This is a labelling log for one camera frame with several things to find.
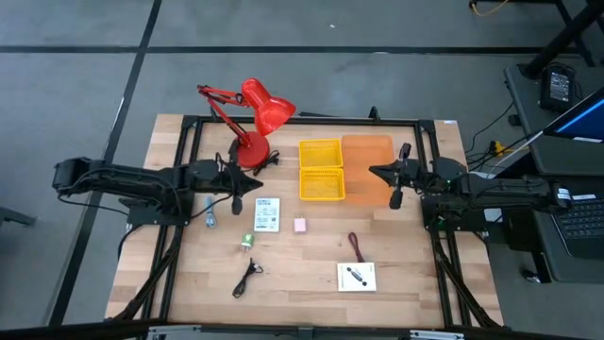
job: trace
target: lamp base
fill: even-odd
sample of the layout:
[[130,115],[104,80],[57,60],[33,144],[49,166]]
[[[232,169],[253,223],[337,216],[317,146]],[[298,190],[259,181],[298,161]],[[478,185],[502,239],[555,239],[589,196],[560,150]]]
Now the lamp base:
[[271,147],[268,140],[256,131],[248,131],[247,136],[252,143],[250,146],[239,145],[237,157],[241,167],[255,168],[268,158]]

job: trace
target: orange cutting board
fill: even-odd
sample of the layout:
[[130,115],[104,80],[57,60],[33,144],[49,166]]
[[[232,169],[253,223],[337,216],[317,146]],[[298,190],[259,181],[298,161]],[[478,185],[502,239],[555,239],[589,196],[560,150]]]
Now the orange cutting board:
[[345,202],[388,205],[392,189],[381,178],[369,172],[369,166],[394,162],[393,139],[390,136],[344,135],[342,157]]

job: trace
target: red wire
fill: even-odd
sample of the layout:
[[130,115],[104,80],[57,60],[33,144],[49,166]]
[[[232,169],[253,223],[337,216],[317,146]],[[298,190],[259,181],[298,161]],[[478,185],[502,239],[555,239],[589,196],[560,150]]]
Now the red wire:
[[365,262],[365,259],[363,259],[361,251],[359,250],[359,239],[357,238],[357,234],[354,232],[349,233],[348,240],[350,241],[352,248],[355,249],[355,254],[357,255],[357,262]]

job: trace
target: yellow plastic crate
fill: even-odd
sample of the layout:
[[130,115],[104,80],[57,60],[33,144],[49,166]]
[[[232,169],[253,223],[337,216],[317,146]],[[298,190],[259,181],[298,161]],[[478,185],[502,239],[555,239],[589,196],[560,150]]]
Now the yellow plastic crate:
[[300,141],[300,168],[342,167],[339,139]]
[[338,201],[345,199],[344,170],[338,168],[300,169],[300,199]]

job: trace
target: laptop keyboard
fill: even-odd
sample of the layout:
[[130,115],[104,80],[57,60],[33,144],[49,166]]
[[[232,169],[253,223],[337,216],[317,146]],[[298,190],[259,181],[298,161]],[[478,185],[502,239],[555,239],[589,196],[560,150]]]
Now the laptop keyboard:
[[565,239],[604,237],[604,199],[573,201],[573,208],[554,216]]

